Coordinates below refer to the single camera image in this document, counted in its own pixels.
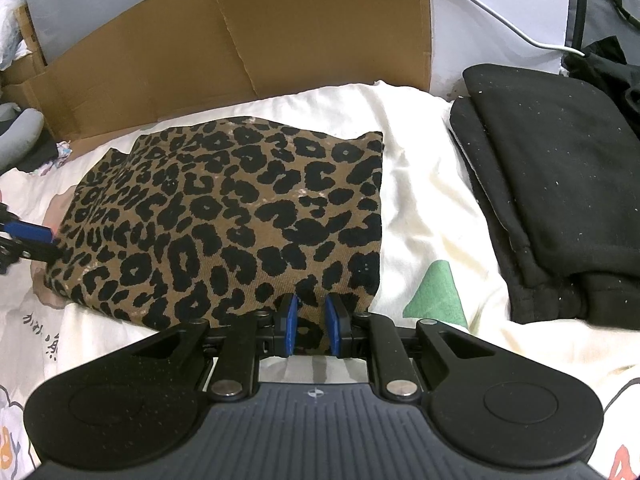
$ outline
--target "cardboard flap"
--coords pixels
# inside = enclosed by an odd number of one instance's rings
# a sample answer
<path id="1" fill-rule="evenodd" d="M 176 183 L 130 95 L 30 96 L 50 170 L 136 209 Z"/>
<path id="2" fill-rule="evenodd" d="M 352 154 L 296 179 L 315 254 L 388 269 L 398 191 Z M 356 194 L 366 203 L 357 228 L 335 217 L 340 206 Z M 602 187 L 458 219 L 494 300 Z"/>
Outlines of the cardboard flap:
<path id="1" fill-rule="evenodd" d="M 260 97 L 377 79 L 429 88 L 429 0 L 218 3 Z"/>
<path id="2" fill-rule="evenodd" d="M 44 72 L 44 63 L 40 63 L 39 53 L 27 54 L 11 63 L 11 66 L 0 73 L 5 85 L 19 85 L 27 79 Z"/>
<path id="3" fill-rule="evenodd" d="M 429 87 L 429 0 L 144 0 L 8 94 L 59 139 L 350 82 Z"/>

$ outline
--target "leopard print fabric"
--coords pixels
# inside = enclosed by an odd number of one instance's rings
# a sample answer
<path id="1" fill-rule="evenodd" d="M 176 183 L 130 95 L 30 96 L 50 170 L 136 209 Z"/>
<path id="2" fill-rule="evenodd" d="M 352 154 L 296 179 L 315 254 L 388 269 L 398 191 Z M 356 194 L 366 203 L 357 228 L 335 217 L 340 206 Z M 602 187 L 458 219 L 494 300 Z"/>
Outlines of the leopard print fabric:
<path id="1" fill-rule="evenodd" d="M 324 350 L 324 297 L 369 306 L 380 282 L 382 134 L 354 140 L 240 117 L 142 136 L 76 188 L 46 284 L 157 330 L 230 324 L 302 300 L 299 349 Z"/>

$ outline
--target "blue gripper pad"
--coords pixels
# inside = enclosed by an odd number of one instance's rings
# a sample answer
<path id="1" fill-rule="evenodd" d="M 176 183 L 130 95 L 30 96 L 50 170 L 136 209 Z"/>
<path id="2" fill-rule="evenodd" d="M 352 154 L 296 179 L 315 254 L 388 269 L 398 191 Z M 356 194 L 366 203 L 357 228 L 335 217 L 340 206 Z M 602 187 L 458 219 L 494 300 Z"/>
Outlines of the blue gripper pad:
<path id="1" fill-rule="evenodd" d="M 298 297 L 294 294 L 289 303 L 287 312 L 287 332 L 285 334 L 284 346 L 287 356 L 293 355 L 293 347 L 296 344 L 296 333 L 298 332 Z"/>
<path id="2" fill-rule="evenodd" d="M 9 222 L 4 225 L 4 232 L 9 234 L 11 238 L 22 238 L 23 240 L 32 240 L 45 244 L 50 244 L 53 241 L 51 229 L 27 222 Z"/>
<path id="3" fill-rule="evenodd" d="M 340 331 L 338 329 L 338 315 L 335 312 L 334 302 L 327 296 L 324 300 L 324 324 L 329 336 L 331 355 L 340 355 Z"/>

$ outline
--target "ribbed grip surface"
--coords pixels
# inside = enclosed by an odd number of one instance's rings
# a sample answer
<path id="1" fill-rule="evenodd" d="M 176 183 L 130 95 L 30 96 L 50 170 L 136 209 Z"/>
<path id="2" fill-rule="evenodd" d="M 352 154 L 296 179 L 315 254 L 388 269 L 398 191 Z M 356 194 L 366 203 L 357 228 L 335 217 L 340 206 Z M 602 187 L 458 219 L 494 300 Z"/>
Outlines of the ribbed grip surface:
<path id="1" fill-rule="evenodd" d="M 194 437 L 156 462 L 85 472 L 47 463 L 32 480 L 599 480 L 582 463 L 492 470 L 458 455 L 415 406 L 368 384 L 262 384 L 250 400 L 212 407 Z"/>

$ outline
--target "metal screw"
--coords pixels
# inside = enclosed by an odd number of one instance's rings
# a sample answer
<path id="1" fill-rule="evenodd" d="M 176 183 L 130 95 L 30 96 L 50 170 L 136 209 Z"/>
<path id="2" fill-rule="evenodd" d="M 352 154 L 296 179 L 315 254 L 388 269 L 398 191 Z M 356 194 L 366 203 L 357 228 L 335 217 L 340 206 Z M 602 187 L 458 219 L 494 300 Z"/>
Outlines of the metal screw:
<path id="1" fill-rule="evenodd" d="M 233 397 L 242 392 L 242 384 L 232 379 L 221 379 L 213 383 L 209 389 L 211 393 L 220 397 Z"/>
<path id="2" fill-rule="evenodd" d="M 413 381 L 396 379 L 387 383 L 386 390 L 396 397 L 409 397 L 418 391 L 418 385 Z"/>

